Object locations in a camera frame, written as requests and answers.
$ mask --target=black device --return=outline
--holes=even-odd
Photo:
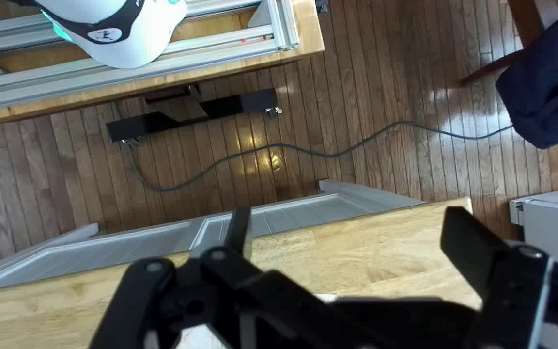
[[[108,136],[112,142],[129,142],[148,135],[166,133],[174,129],[185,129],[208,121],[228,119],[241,113],[265,113],[267,117],[278,117],[280,109],[276,107],[274,90],[259,90],[241,96],[230,96],[222,100],[203,102],[199,104],[205,117],[176,121],[162,113],[148,113],[133,119],[114,121],[106,125]]]
[[[435,299],[325,305],[241,257],[247,220],[236,212],[224,245],[179,268],[131,264],[90,348],[141,349],[152,338],[172,349],[181,330],[205,325],[232,349],[532,349],[540,327],[558,325],[558,264],[532,247],[507,249],[462,208],[445,212],[441,249],[482,297],[480,313]]]

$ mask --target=dark blue fabric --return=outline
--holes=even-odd
[[[513,129],[532,146],[558,144],[558,22],[495,84]]]

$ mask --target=power cord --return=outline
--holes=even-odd
[[[245,150],[245,152],[239,152],[239,154],[232,154],[232,156],[226,156],[214,164],[210,164],[208,168],[205,168],[201,173],[193,175],[191,179],[176,185],[176,187],[156,187],[152,183],[146,181],[146,177],[143,175],[139,164],[135,162],[133,154],[131,154],[131,148],[123,144],[123,156],[129,164],[129,169],[133,173],[133,177],[139,181],[139,185],[146,191],[152,191],[152,193],[177,193],[185,187],[191,187],[195,185],[197,181],[201,181],[205,175],[208,175],[212,169],[216,169],[218,166],[222,164],[228,164],[236,158],[245,158],[245,156],[251,156],[251,154],[257,154],[257,152],[267,152],[267,150],[292,150],[296,154],[303,154],[303,156],[309,156],[309,158],[321,158],[321,160],[338,160],[342,156],[348,156],[363,146],[367,146],[369,142],[373,142],[375,138],[387,135],[389,131],[396,129],[396,127],[410,127],[410,129],[416,129],[416,131],[424,131],[424,133],[431,133],[431,135],[441,135],[441,136],[449,136],[449,138],[455,138],[455,140],[466,140],[466,142],[478,142],[478,140],[487,140],[487,138],[493,138],[501,133],[507,133],[511,131],[511,127],[505,127],[505,129],[499,129],[495,133],[489,133],[489,135],[484,135],[484,136],[462,136],[462,135],[453,135],[453,133],[445,133],[445,131],[435,131],[435,129],[429,129],[429,127],[424,127],[424,125],[418,125],[418,123],[412,123],[412,121],[398,121],[398,123],[393,123],[393,125],[387,125],[379,131],[375,131],[371,136],[363,138],[362,142],[342,150],[342,152],[336,152],[336,154],[321,154],[321,152],[313,152],[313,150],[305,150],[305,148],[298,148],[298,146],[292,146],[292,144],[267,144],[263,148],[253,148],[253,150]]]

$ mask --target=wooden tabletop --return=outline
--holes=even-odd
[[[478,297],[439,253],[443,210],[420,206],[251,243],[261,270],[280,270],[317,295],[435,295],[466,307]],[[0,348],[86,348],[125,266],[1,290]]]
[[[0,0],[0,18],[13,18],[13,16],[26,14],[26,10],[19,10],[17,7],[3,5],[3,3],[5,0]],[[234,61],[228,65],[218,65],[218,67],[174,73],[168,76],[146,78],[146,80],[133,82],[133,84],[119,84],[112,88],[75,92],[65,98],[50,98],[50,100],[40,100],[34,104],[21,104],[21,105],[0,109],[0,123],[21,121],[21,119],[48,115],[48,113],[65,111],[65,109],[83,107],[83,105],[94,105],[102,102],[145,94],[145,92],[164,90],[170,86],[185,86],[185,84],[203,82],[203,80],[210,80],[218,76],[241,74],[249,71],[259,71],[265,67],[276,67],[282,63],[321,55],[323,40],[321,40],[321,30],[317,22],[315,0],[290,0],[290,3],[294,9],[298,36],[300,36],[300,45],[294,51],[276,53],[276,55],[269,55],[261,59]],[[174,40],[189,40],[189,38],[220,34],[228,30],[239,30],[241,26],[245,26],[245,22],[247,22],[247,14],[230,14],[230,16],[210,18],[210,20],[197,20],[197,22],[181,24]],[[46,47],[46,49],[36,49],[30,53],[15,53],[9,57],[0,57],[0,69],[5,73],[17,73],[17,71],[36,69],[44,65],[69,63],[69,61],[77,61],[83,57],[84,55],[71,45]]]

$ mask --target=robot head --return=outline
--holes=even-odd
[[[53,32],[112,69],[154,61],[185,18],[183,0],[36,0]]]

